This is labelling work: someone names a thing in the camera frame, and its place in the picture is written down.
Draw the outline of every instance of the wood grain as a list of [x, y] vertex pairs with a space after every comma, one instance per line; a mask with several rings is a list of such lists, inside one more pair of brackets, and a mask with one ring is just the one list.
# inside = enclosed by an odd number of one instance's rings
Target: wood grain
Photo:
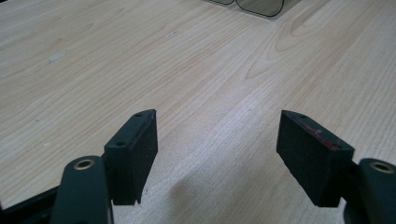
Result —
[[59, 184], [158, 111], [142, 203], [117, 223], [343, 223], [276, 154], [281, 109], [396, 163], [396, 2], [302, 0], [276, 20], [202, 0], [0, 4], [0, 200]]

